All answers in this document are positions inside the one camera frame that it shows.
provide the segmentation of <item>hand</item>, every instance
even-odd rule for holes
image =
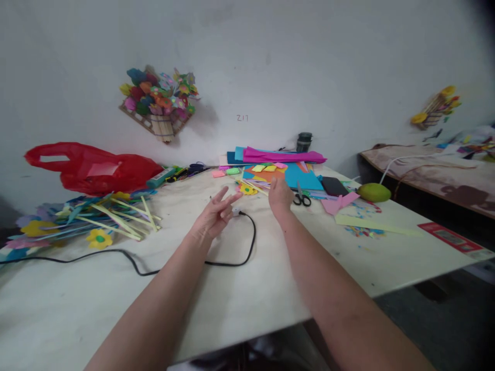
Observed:
[[[290,190],[285,180],[273,177],[268,202],[275,217],[280,213],[290,211],[290,205],[293,201],[294,193]]]
[[[208,236],[213,240],[227,226],[232,216],[234,216],[232,214],[232,204],[242,197],[242,193],[238,192],[222,201],[227,191],[228,187],[225,186],[206,205],[191,228],[193,234]]]

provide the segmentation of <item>red plastic bag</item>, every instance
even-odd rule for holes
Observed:
[[[69,160],[43,162],[41,156],[67,156]],[[61,172],[64,188],[91,196],[147,188],[146,181],[163,171],[160,165],[146,157],[114,155],[75,142],[44,144],[29,150],[24,157],[30,165]]]

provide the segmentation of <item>black phone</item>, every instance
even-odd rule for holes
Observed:
[[[349,194],[349,191],[345,189],[343,184],[337,178],[323,177],[321,185],[327,195],[330,196],[345,196]]]

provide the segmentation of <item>black cable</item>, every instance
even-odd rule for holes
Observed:
[[[208,264],[208,265],[214,265],[214,266],[228,266],[228,267],[237,267],[237,266],[242,266],[244,264],[246,264],[249,260],[249,258],[251,257],[251,253],[253,252],[253,246],[254,246],[254,241],[256,239],[256,225],[254,224],[254,220],[249,216],[247,215],[246,213],[243,213],[242,211],[239,211],[239,214],[240,215],[245,215],[247,216],[249,219],[251,219],[251,222],[253,223],[253,228],[254,228],[254,232],[253,232],[253,240],[251,241],[251,247],[249,249],[249,254],[247,255],[247,258],[246,260],[244,260],[242,263],[240,264],[230,264],[230,263],[215,263],[215,262],[209,262],[209,261],[205,261],[205,264]],[[66,264],[66,263],[72,263],[72,262],[75,262],[75,261],[78,261],[78,260],[81,260],[81,259],[84,259],[84,258],[87,258],[87,257],[90,257],[92,255],[96,255],[96,254],[102,254],[104,252],[121,252],[122,254],[124,254],[124,256],[131,262],[131,264],[133,265],[134,267],[134,270],[136,271],[136,273],[141,276],[141,277],[146,277],[146,276],[152,276],[152,275],[155,275],[157,274],[160,270],[157,270],[157,271],[152,271],[152,272],[146,272],[146,273],[141,273],[139,271],[139,268],[138,268],[138,265],[136,264],[136,261],[132,258],[131,254],[126,251],[126,250],[122,250],[122,249],[107,249],[107,250],[101,250],[101,251],[95,251],[95,252],[92,252],[90,254],[86,254],[86,255],[83,255],[79,258],[75,258],[75,259],[72,259],[72,260],[59,260],[59,259],[55,259],[55,258],[47,258],[47,257],[26,257],[26,258],[20,258],[20,259],[13,259],[13,260],[9,260],[9,261],[4,261],[4,262],[0,262],[0,264],[10,264],[10,263],[18,263],[18,262],[22,262],[22,261],[26,261],[26,260],[47,260],[47,261],[52,261],[52,262],[55,262],[55,263],[63,263],[63,264]]]

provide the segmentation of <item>white table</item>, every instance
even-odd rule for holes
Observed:
[[[349,180],[323,166],[317,174]],[[203,173],[153,196],[163,227],[143,242],[115,241],[142,258],[141,269],[161,268],[193,224],[210,196],[228,178]],[[248,264],[237,268],[205,266],[187,317],[176,360],[254,338],[310,318],[296,288],[282,232],[263,194],[245,196],[238,206],[257,226],[255,249]],[[398,227],[418,229],[426,218],[392,202],[381,203]],[[301,222],[366,292],[376,297],[439,276],[476,261],[439,239],[387,233],[380,240],[355,237],[335,224],[320,202],[307,209],[292,206]],[[241,262],[253,227],[235,218],[210,251],[210,260]],[[80,239],[53,253],[69,259],[88,253]],[[83,369],[110,329],[149,283],[117,254],[72,264],[27,262],[0,271],[0,369]]]

